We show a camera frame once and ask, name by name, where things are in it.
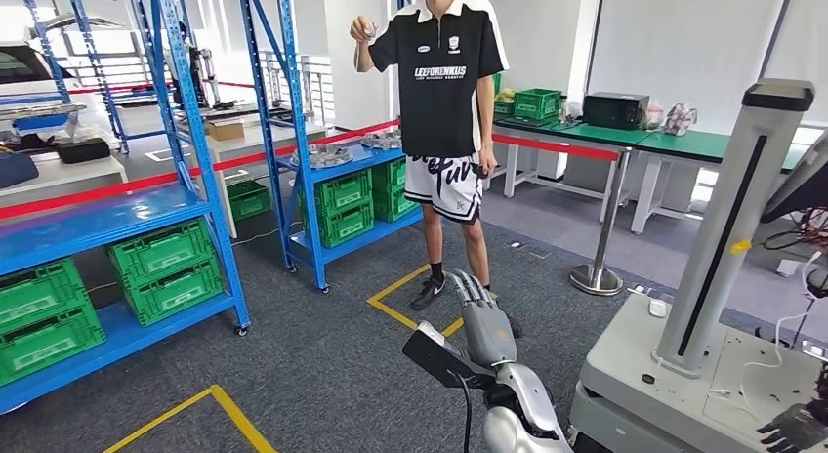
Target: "man's left hand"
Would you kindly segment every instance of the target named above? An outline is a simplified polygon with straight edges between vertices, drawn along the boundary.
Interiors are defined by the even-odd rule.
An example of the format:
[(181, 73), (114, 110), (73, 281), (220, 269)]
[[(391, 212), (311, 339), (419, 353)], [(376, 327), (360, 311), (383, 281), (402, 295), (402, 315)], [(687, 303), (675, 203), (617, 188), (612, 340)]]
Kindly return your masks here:
[(484, 147), (480, 151), (480, 168), (485, 175), (491, 175), (494, 173), (494, 169), (497, 168), (497, 159), (494, 158), (494, 152), (491, 148)]

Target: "stanchion post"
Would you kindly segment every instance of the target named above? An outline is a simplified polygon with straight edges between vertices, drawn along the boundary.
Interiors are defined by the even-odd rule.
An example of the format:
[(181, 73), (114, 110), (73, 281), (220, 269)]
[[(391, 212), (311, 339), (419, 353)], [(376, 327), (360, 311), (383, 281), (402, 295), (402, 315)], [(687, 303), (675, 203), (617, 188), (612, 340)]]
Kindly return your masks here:
[(630, 148), (618, 152), (615, 168), (612, 170), (612, 185), (609, 191), (608, 204), (603, 214), (603, 224), (600, 228), (598, 248), (595, 261), (591, 265), (576, 266), (569, 274), (569, 281), (578, 290), (591, 295), (612, 296), (621, 291), (624, 281), (615, 272), (604, 266), (606, 261), (606, 244), (612, 227), (615, 225), (615, 216), (618, 212), (618, 200), (621, 197), (621, 188), (624, 185), (624, 176), (630, 163)]

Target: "white shorts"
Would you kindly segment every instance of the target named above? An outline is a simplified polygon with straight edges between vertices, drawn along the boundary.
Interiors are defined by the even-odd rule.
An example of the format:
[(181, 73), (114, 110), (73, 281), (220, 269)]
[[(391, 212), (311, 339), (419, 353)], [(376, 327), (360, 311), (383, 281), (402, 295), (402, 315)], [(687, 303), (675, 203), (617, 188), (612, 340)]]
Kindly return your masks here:
[(405, 157), (405, 197), (431, 204), (454, 222), (473, 224), (480, 215), (483, 185), (471, 156)]

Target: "black sneaker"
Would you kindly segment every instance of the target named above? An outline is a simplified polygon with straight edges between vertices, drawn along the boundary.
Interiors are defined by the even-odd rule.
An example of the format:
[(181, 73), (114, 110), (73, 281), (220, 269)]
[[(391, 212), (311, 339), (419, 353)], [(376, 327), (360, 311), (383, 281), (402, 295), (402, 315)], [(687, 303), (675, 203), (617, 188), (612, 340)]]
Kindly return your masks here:
[(514, 336), (515, 339), (523, 339), (523, 325), (521, 325), (516, 319), (512, 318), (512, 316), (508, 313), (506, 313), (506, 317), (509, 318), (509, 326), (512, 327), (512, 336)]
[(443, 287), (445, 287), (445, 277), (441, 280), (437, 280), (432, 276), (429, 280), (423, 282), (423, 290), (420, 291), (420, 295), (417, 296), (417, 298), (408, 304), (408, 307), (414, 311), (422, 311), (426, 309), (434, 300), (437, 299), (437, 295), (439, 295)]

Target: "metal stanchion base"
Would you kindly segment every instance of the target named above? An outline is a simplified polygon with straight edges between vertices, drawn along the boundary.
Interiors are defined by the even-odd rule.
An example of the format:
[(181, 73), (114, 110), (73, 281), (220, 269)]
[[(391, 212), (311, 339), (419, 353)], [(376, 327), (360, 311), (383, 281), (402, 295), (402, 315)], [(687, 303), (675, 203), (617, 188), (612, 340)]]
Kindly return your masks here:
[(592, 265), (576, 266), (575, 269), (569, 273), (569, 281), (572, 282), (572, 285), (574, 285), (581, 292), (605, 297), (621, 292), (621, 288), (624, 287), (624, 281), (621, 280), (621, 277), (607, 268), (605, 268), (601, 273), (598, 287), (593, 287), (590, 284), (590, 276), (592, 276), (592, 274)]

